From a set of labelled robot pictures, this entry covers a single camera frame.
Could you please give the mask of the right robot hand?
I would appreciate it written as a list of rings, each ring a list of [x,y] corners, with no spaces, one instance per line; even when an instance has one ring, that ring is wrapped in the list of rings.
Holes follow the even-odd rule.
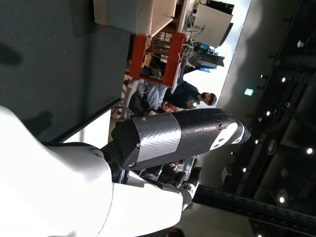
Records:
[[[250,131],[221,109],[182,110],[118,122],[103,148],[42,143],[0,109],[3,237],[170,237],[199,186],[201,168],[158,180],[163,166]]]

